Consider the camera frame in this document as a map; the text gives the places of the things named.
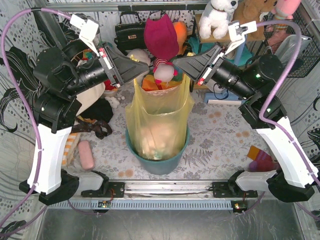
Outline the yellow trash bag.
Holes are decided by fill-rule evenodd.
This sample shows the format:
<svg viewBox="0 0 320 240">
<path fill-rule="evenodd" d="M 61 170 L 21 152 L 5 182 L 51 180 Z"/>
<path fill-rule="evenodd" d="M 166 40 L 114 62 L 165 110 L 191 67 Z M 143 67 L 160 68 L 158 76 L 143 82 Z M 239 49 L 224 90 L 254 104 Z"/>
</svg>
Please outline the yellow trash bag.
<svg viewBox="0 0 320 240">
<path fill-rule="evenodd" d="M 184 75 L 180 85 L 156 91 L 145 91 L 136 80 L 133 82 L 133 100 L 125 108 L 125 119 L 133 149 L 139 156 L 141 128 L 152 124 L 173 125 L 185 145 L 188 116 L 195 103 L 190 81 Z"/>
</svg>

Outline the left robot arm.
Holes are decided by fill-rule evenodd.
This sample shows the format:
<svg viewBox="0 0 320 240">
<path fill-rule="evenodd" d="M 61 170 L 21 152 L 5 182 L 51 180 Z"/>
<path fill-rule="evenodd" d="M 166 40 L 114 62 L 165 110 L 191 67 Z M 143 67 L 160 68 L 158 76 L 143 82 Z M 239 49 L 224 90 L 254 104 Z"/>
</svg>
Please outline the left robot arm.
<svg viewBox="0 0 320 240">
<path fill-rule="evenodd" d="M 33 71 L 46 89 L 33 107 L 39 152 L 34 155 L 29 178 L 19 189 L 38 194 L 39 201 L 47 206 L 69 200 L 79 187 L 107 190 L 109 179 L 105 175 L 93 173 L 85 184 L 82 178 L 62 169 L 67 138 L 77 116 L 102 96 L 105 81 L 120 87 L 149 69 L 145 62 L 123 56 L 106 43 L 93 51 L 88 62 L 81 63 L 79 57 L 87 49 L 78 39 L 62 49 L 43 50 Z"/>
</svg>

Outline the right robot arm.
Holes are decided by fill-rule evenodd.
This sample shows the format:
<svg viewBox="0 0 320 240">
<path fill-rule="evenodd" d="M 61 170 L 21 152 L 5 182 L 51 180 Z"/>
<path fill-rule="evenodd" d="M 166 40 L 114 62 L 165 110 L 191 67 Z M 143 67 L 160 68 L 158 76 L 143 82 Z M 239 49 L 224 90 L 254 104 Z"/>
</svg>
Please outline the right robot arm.
<svg viewBox="0 0 320 240">
<path fill-rule="evenodd" d="M 175 59 L 173 65 L 198 84 L 215 81 L 242 100 L 242 117 L 264 139 L 279 164 L 279 169 L 265 172 L 239 170 L 226 182 L 214 182 L 215 197 L 254 198 L 262 191 L 284 203 L 294 203 L 313 196 L 319 171 L 304 153 L 284 106 L 272 92 L 283 72 L 275 55 L 259 56 L 240 69 L 215 45 L 201 54 Z"/>
</svg>

